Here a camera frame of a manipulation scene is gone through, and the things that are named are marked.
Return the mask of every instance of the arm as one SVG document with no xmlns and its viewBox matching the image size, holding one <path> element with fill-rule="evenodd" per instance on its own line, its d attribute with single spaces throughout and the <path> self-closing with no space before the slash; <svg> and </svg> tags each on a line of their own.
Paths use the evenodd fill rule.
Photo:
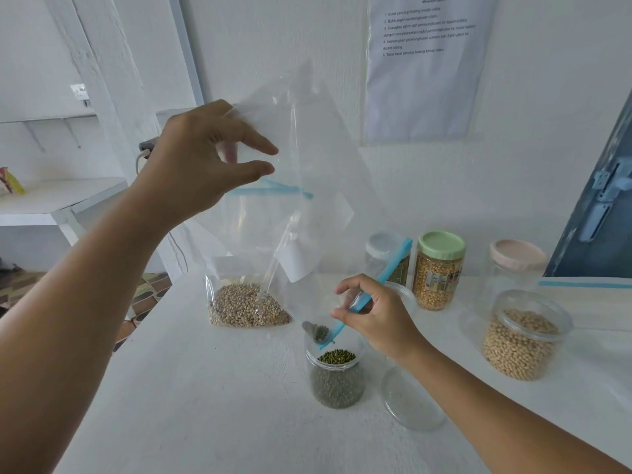
<svg viewBox="0 0 632 474">
<path fill-rule="evenodd" d="M 362 289 L 371 311 L 332 312 L 410 372 L 496 474 L 629 473 L 625 466 L 503 396 L 435 349 L 417 330 L 399 296 L 371 278 L 344 280 L 336 293 Z"/>
<path fill-rule="evenodd" d="M 120 202 L 0 320 L 0 471 L 51 471 L 99 387 L 149 257 L 167 232 L 270 163 L 225 164 L 214 145 L 263 136 L 214 102 L 172 118 Z"/>
</svg>

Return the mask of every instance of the paper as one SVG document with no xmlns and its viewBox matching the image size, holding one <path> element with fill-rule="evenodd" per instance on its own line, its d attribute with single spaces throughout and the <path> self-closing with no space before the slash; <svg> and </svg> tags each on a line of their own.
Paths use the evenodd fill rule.
<svg viewBox="0 0 632 474">
<path fill-rule="evenodd" d="M 467 134 L 498 0 L 370 0 L 364 140 Z"/>
</svg>

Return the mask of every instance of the jar of corn kernels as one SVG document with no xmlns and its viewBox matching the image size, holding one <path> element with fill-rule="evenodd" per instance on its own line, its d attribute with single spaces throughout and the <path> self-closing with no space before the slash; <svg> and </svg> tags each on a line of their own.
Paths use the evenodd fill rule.
<svg viewBox="0 0 632 474">
<path fill-rule="evenodd" d="M 465 242 L 451 232 L 430 231 L 419 237 L 413 293 L 421 308 L 441 311 L 452 301 L 464 256 Z"/>
</svg>

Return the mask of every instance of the blue door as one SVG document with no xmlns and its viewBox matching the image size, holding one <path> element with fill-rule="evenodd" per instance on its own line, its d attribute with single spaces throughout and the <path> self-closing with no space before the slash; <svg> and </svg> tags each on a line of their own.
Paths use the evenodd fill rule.
<svg viewBox="0 0 632 474">
<path fill-rule="evenodd" d="M 545 276 L 632 278 L 632 93 Z"/>
</svg>

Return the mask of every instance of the tiled floor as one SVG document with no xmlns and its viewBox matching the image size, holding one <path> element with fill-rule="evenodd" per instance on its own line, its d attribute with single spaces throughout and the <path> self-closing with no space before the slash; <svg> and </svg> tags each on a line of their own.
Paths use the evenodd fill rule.
<svg viewBox="0 0 632 474">
<path fill-rule="evenodd" d="M 43 272 L 21 271 L 0 278 L 0 308 L 9 309 L 17 303 L 22 296 L 39 281 Z M 131 303 L 134 311 L 134 318 L 131 321 L 123 322 L 119 335 L 116 338 L 115 350 L 121 347 L 128 336 L 146 318 L 158 301 L 171 287 L 171 280 L 167 273 L 145 273 L 138 280 L 138 287 Z"/>
</svg>

